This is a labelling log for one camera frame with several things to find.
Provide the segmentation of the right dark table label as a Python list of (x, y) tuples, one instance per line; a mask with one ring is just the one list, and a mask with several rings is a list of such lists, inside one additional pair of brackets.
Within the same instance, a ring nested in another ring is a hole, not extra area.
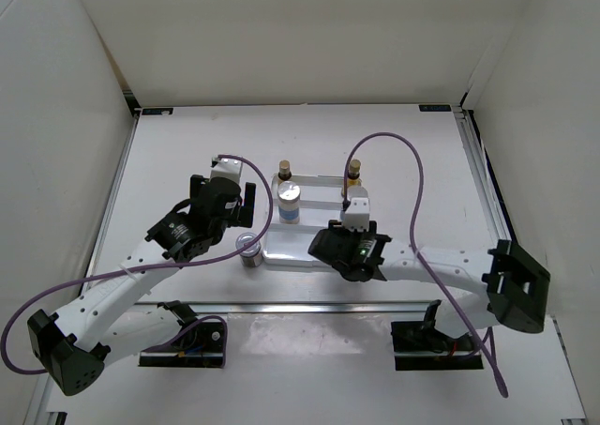
[(452, 111), (452, 107), (448, 104), (419, 104), (418, 108), (423, 113), (446, 113)]

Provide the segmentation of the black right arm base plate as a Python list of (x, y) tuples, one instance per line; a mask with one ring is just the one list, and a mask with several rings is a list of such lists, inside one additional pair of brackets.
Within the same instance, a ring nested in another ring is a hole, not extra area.
[(472, 337), (451, 338), (424, 322), (391, 323), (391, 338), (398, 372), (483, 370)]

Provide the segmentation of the white three-compartment tray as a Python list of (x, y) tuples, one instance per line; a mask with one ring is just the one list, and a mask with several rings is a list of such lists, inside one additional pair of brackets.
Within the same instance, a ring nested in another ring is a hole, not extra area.
[(343, 197), (343, 177), (326, 175), (293, 175), (292, 182), (300, 188), (299, 222), (283, 223), (278, 214), (278, 175), (271, 182), (274, 211), (271, 224), (263, 238), (262, 255), (274, 266), (309, 267), (328, 270), (329, 267), (308, 254), (316, 234), (330, 220), (340, 220)]

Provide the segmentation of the yellow sauce bottle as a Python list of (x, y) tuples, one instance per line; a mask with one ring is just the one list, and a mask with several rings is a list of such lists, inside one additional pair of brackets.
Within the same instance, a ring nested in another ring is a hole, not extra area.
[(359, 159), (352, 159), (348, 163), (347, 168), (346, 168), (346, 173), (345, 173), (346, 182), (342, 186), (342, 190), (341, 190), (342, 196), (346, 195), (347, 188), (362, 185), (362, 181), (360, 178), (360, 169), (361, 169), (361, 162)]
[(282, 159), (278, 165), (277, 183), (280, 185), (283, 182), (290, 181), (292, 176), (290, 162), (287, 159)]

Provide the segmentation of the dark white-lid jar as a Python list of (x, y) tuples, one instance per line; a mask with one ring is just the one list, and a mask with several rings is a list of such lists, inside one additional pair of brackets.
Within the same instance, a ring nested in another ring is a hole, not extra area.
[(258, 267), (263, 261), (262, 245), (254, 233), (242, 233), (235, 240), (242, 266)]

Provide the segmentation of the left aluminium frame rail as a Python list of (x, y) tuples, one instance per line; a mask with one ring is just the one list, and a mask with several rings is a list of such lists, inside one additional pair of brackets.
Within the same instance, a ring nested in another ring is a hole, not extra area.
[(114, 174), (111, 189), (109, 191), (109, 195), (102, 213), (101, 222), (99, 228), (97, 230), (97, 236), (94, 242), (93, 249), (90, 253), (90, 257), (88, 259), (87, 265), (82, 275), (82, 279), (86, 279), (95, 274), (96, 269), (98, 267), (99, 257), (102, 253), (102, 249), (104, 247), (104, 242), (106, 239), (106, 235), (108, 233), (108, 228), (110, 225), (110, 221), (113, 215), (114, 206), (116, 203), (116, 198), (118, 195), (118, 191), (120, 189), (120, 185), (122, 182), (123, 174), (127, 165), (128, 156), (130, 153), (130, 149), (135, 137), (135, 132), (137, 129), (139, 116), (140, 116), (140, 103), (135, 97), (135, 94), (132, 92), (130, 88), (126, 88), (122, 91), (123, 97), (125, 99), (127, 108), (132, 115), (131, 126), (129, 127), (129, 131), (127, 132), (127, 138), (125, 140), (122, 152), (120, 154), (120, 158), (117, 164), (116, 172)]

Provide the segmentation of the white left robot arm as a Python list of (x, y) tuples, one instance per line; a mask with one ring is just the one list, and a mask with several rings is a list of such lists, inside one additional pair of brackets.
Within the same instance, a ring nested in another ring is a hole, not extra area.
[(146, 314), (131, 307), (177, 273), (180, 264), (207, 253), (230, 227), (253, 224), (256, 186), (222, 176), (190, 179), (188, 198), (147, 232), (126, 258), (124, 275), (98, 281), (79, 298), (27, 321), (35, 356), (67, 396), (89, 388), (115, 361), (148, 348), (186, 350), (196, 340), (196, 315), (178, 300)]

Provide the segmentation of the left dark table label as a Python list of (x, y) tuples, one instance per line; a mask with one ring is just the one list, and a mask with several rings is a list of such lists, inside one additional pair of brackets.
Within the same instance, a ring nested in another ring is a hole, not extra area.
[(143, 116), (163, 116), (172, 114), (173, 108), (143, 108), (141, 111), (141, 115)]

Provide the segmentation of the silver-lid spice jar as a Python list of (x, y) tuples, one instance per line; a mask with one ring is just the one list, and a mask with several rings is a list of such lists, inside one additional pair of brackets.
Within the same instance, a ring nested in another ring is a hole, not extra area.
[(301, 189), (292, 181), (284, 181), (277, 187), (279, 220), (296, 224), (300, 220)]

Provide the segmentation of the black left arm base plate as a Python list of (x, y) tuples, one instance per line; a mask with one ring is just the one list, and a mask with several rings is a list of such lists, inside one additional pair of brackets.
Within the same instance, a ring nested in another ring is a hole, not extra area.
[(141, 352), (138, 366), (166, 369), (223, 369), (226, 365), (228, 323), (220, 315), (192, 313), (179, 319), (184, 334), (158, 349)]

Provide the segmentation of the dark table label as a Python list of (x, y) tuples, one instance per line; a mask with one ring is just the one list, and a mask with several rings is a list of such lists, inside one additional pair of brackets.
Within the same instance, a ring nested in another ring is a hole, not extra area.
[(419, 104), (418, 108), (423, 113), (446, 113), (452, 111), (452, 107), (448, 104)]
[(143, 108), (141, 111), (141, 115), (143, 116), (163, 116), (172, 114), (173, 108)]

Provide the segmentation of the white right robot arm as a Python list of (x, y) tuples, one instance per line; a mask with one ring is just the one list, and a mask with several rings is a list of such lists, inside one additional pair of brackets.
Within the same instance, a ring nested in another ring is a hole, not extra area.
[(431, 349), (471, 329), (502, 325), (539, 334), (545, 328), (550, 274), (515, 241), (501, 239), (485, 251), (416, 249), (374, 226), (357, 232), (331, 221), (307, 252), (347, 281), (420, 281), (464, 291), (443, 298), (422, 324), (422, 341)]

